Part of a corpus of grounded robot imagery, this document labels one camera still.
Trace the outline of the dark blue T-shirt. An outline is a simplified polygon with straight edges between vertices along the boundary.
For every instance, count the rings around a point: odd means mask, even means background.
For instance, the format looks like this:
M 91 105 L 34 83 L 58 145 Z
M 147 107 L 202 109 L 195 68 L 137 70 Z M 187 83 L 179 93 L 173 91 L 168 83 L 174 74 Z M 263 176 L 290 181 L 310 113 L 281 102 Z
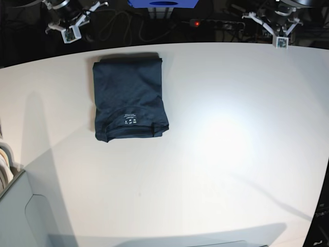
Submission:
M 104 57 L 93 64 L 93 81 L 97 140 L 161 137 L 169 129 L 159 54 Z

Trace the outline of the blue box with oval hole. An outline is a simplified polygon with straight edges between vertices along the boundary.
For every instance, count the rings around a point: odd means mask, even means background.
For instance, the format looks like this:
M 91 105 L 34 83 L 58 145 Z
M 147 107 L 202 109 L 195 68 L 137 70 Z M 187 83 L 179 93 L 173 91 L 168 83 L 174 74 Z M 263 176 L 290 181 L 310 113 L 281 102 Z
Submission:
M 129 0 L 128 4 L 133 8 L 194 8 L 198 0 Z

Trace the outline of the black power strip red light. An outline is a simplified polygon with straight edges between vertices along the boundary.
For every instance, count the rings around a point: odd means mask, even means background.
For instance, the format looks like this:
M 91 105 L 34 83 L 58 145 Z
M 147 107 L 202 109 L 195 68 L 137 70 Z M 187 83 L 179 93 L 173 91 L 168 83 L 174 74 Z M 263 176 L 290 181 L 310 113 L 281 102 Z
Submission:
M 243 31 L 245 29 L 245 23 L 236 21 L 190 19 L 189 24 L 195 28 L 202 27 L 216 30 Z

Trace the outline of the grey plastic bin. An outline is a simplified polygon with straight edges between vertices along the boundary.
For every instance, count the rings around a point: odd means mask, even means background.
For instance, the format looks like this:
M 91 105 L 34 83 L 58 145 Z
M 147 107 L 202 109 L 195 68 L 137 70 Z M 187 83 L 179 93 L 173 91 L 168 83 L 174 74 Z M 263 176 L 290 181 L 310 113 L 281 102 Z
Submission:
M 1 246 L 78 246 L 64 203 L 50 145 L 22 149 L 13 179 L 1 191 Z

